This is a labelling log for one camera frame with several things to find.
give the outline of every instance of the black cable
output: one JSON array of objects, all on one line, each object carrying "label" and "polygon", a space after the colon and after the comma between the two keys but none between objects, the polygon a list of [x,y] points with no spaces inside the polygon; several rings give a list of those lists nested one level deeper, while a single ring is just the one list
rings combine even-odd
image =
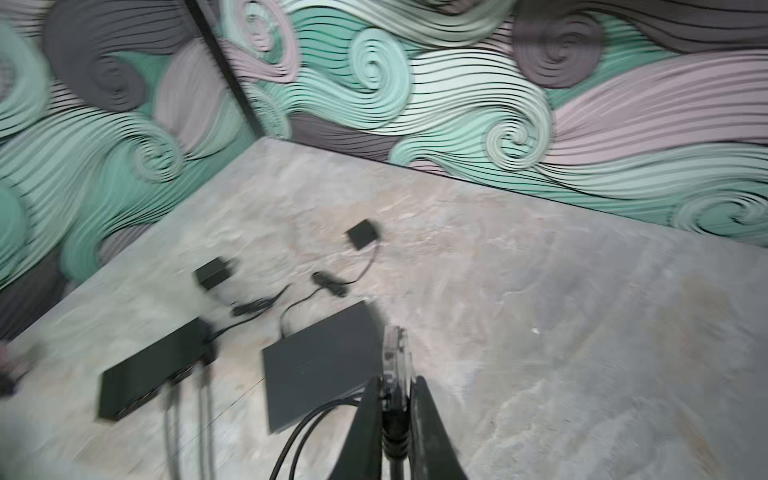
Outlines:
[{"label": "black cable", "polygon": [[280,298],[283,293],[288,290],[288,287],[291,286],[291,284],[287,284],[283,287],[283,289],[275,296],[268,296],[267,298],[259,298],[258,300],[254,300],[253,302],[249,303],[240,303],[232,307],[232,311],[230,312],[232,316],[240,316],[240,315],[247,315],[248,313],[256,313],[260,310],[264,310],[266,308],[269,308],[277,301],[277,299]]},{"label": "black cable", "polygon": [[299,455],[301,455],[301,450],[304,448],[304,444],[307,440],[310,439],[310,435],[312,434],[312,431],[317,427],[317,424],[322,422],[324,418],[328,416],[329,413],[331,413],[333,409],[327,409],[325,412],[320,414],[319,417],[317,417],[317,420],[315,420],[312,425],[306,430],[306,433],[304,433],[304,437],[301,438],[301,442],[299,442],[299,446],[296,447],[296,453],[293,454],[293,462],[290,464],[290,473],[288,474],[288,480],[293,480],[293,477],[296,475],[296,466],[299,464]]},{"label": "black cable", "polygon": [[288,456],[288,451],[293,446],[293,443],[296,441],[296,437],[299,436],[299,434],[304,429],[307,423],[309,423],[313,418],[315,418],[320,413],[324,413],[326,410],[327,411],[332,410],[339,405],[358,406],[358,404],[359,404],[359,401],[353,396],[345,397],[343,399],[331,400],[330,402],[317,407],[312,412],[310,412],[309,415],[304,417],[302,421],[299,423],[299,425],[293,430],[293,433],[290,434],[288,441],[283,447],[283,451],[281,451],[280,456],[277,457],[277,462],[275,462],[275,467],[272,469],[270,480],[277,479],[277,474],[280,473],[280,469],[283,467],[283,463],[285,462],[286,457]]},{"label": "black cable", "polygon": [[376,255],[379,253],[379,247],[381,246],[382,241],[377,240],[376,246],[373,248],[373,255],[371,256],[371,260],[368,260],[368,265],[366,265],[366,268],[362,269],[362,272],[360,272],[360,275],[357,276],[354,280],[351,282],[337,282],[339,285],[352,285],[353,283],[359,281],[363,275],[365,275],[368,270],[371,268],[371,265],[373,265],[373,261],[376,260]]},{"label": "black cable", "polygon": [[353,283],[359,281],[362,278],[362,276],[365,275],[368,272],[368,270],[370,270],[371,265],[373,265],[373,261],[376,260],[376,255],[379,253],[380,247],[381,247],[381,240],[377,240],[376,247],[373,250],[373,255],[371,256],[371,259],[368,260],[368,264],[364,269],[362,269],[362,272],[360,272],[360,275],[358,275],[357,278],[355,278],[351,282],[339,282],[336,280],[332,280],[330,275],[322,272],[313,273],[312,280],[315,283],[318,283],[319,286],[315,291],[305,296],[301,300],[297,300],[296,302],[291,303],[285,310],[283,310],[283,313],[280,314],[280,338],[285,338],[287,336],[285,333],[285,327],[284,327],[285,324],[283,323],[283,319],[285,318],[286,313],[288,313],[288,310],[292,309],[296,305],[306,302],[307,300],[315,296],[316,293],[318,293],[320,290],[323,290],[323,289],[328,289],[328,291],[330,291],[331,294],[333,294],[334,296],[345,296],[346,289],[343,289],[343,293],[341,293],[339,290],[334,289],[333,287],[337,285],[352,285]]},{"label": "black cable", "polygon": [[288,313],[288,310],[291,310],[293,307],[295,307],[296,305],[299,305],[300,303],[306,302],[307,300],[309,300],[310,298],[315,296],[315,293],[318,293],[322,289],[323,289],[322,287],[318,287],[317,290],[315,290],[314,292],[312,292],[309,295],[305,296],[301,300],[297,300],[296,302],[291,303],[288,307],[286,307],[285,310],[283,310],[283,312],[280,314],[280,320],[279,320],[279,322],[280,322],[280,338],[281,339],[284,339],[287,336],[286,332],[285,332],[285,328],[284,328],[285,324],[283,323],[283,319],[285,318],[286,313]]},{"label": "black cable", "polygon": [[267,310],[269,310],[270,308],[272,308],[272,305],[274,305],[275,302],[277,301],[277,299],[279,299],[280,296],[283,295],[283,292],[288,290],[289,286],[290,286],[290,283],[288,285],[285,285],[285,287],[283,287],[283,289],[280,291],[280,293],[278,293],[277,295],[273,296],[272,298],[261,299],[261,300],[257,300],[256,302],[252,302],[252,303],[258,303],[258,302],[262,302],[263,301],[262,309],[259,310],[258,312],[256,312],[255,314],[253,314],[252,316],[250,316],[250,317],[246,318],[245,320],[241,321],[241,322],[234,323],[233,325],[226,326],[223,329],[218,330],[217,332],[215,332],[213,335],[210,336],[208,341],[210,342],[211,340],[214,340],[214,339],[220,337],[223,333],[225,333],[226,331],[228,331],[230,329],[233,329],[236,326],[243,325],[244,323],[248,323],[249,321],[257,318],[262,313],[264,313]]}]

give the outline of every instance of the gray stone floor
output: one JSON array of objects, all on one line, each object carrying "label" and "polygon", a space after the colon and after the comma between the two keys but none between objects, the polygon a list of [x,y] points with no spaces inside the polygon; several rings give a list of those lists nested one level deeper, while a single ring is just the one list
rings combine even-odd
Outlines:
[{"label": "gray stone floor", "polygon": [[[12,343],[44,355],[0,402],[0,472],[166,478],[159,401],[98,422],[99,374],[195,316],[231,322],[192,280],[221,255],[245,296],[293,282],[212,366],[217,478],[267,478],[288,433],[267,434],[260,349],[311,272],[364,266],[344,231],[367,217],[384,244],[366,277],[287,318],[366,299],[405,326],[471,478],[765,478],[768,250],[270,139]],[[183,478],[198,478],[183,390]],[[301,478],[326,477],[352,414],[316,430]]]}]

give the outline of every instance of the textured wall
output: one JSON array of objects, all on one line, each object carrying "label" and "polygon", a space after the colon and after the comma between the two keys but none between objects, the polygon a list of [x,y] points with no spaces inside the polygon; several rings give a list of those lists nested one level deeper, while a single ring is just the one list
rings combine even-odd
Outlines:
[{"label": "textured wall", "polygon": [[[0,0],[0,310],[16,312],[0,335],[253,141],[180,5]],[[207,15],[271,136],[768,244],[766,0]]]},{"label": "textured wall", "polygon": [[0,338],[254,142],[181,5],[0,0]]}]

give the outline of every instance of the swirl pattern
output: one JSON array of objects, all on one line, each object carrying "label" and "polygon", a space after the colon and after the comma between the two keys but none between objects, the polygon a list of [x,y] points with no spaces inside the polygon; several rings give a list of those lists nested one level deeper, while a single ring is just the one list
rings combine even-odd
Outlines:
[{"label": "swirl pattern", "polygon": [[553,109],[633,68],[677,56],[653,43],[629,22],[597,12],[591,15],[603,29],[603,57],[591,75],[573,87],[547,90]]},{"label": "swirl pattern", "polygon": [[102,240],[124,228],[158,221],[255,141],[244,122],[234,137],[216,153],[184,162],[179,176],[163,183],[146,182],[132,173],[126,161],[128,142],[113,149],[64,238],[61,269],[67,278],[87,280],[101,267]]},{"label": "swirl pattern", "polygon": [[302,68],[296,82],[263,89],[285,114],[302,111],[361,130],[382,127],[400,113],[411,93],[405,50],[385,31],[367,28],[353,39],[348,62],[357,88]]},{"label": "swirl pattern", "polygon": [[512,3],[481,0],[458,14],[418,0],[283,0],[283,8],[289,14],[303,8],[334,8],[427,48],[455,48],[490,35],[506,20]]},{"label": "swirl pattern", "polygon": [[229,94],[225,90],[205,44],[197,39],[189,41],[174,54],[163,74],[155,94],[153,118],[178,139],[182,151],[191,151],[209,129],[220,98]]},{"label": "swirl pattern", "polygon": [[95,108],[45,118],[0,148],[0,177],[24,197],[26,217],[24,247],[0,247],[0,264],[16,263],[0,285],[13,281],[62,239],[88,185],[118,146],[131,176],[140,181],[168,181],[180,173],[181,153],[168,133],[143,116]]},{"label": "swirl pattern", "polygon": [[223,0],[223,49],[240,78],[287,83],[296,79],[299,45],[276,0]]},{"label": "swirl pattern", "polygon": [[0,18],[0,138],[24,130],[48,106],[51,79],[45,58]]},{"label": "swirl pattern", "polygon": [[722,234],[737,228],[740,240],[765,245],[768,234],[768,198],[740,190],[699,193],[680,205],[671,226],[698,233]]},{"label": "swirl pattern", "polygon": [[635,68],[555,112],[544,162],[593,164],[700,142],[768,143],[766,80],[768,50],[683,55]]},{"label": "swirl pattern", "polygon": [[[372,129],[374,133],[423,132],[429,137],[436,131],[453,131],[461,141],[483,145],[484,156],[509,170],[526,168],[544,158],[552,133],[546,95],[523,78],[509,57],[485,49],[430,51],[413,58],[412,69],[419,81],[409,103],[397,118]],[[468,115],[473,115],[471,120],[463,121]],[[480,119],[491,123],[480,127]]]},{"label": "swirl pattern", "polygon": [[255,84],[249,84],[245,87],[245,93],[268,136],[282,139],[291,138],[291,126],[288,118],[264,90]]},{"label": "swirl pattern", "polygon": [[568,88],[586,79],[601,58],[595,10],[634,23],[659,45],[682,53],[768,47],[768,6],[752,0],[519,0],[512,50],[535,84]]},{"label": "swirl pattern", "polygon": [[58,0],[43,28],[43,50],[56,75],[80,98],[108,111],[130,111],[147,97],[144,79],[110,55],[175,52],[194,25],[175,0]]}]

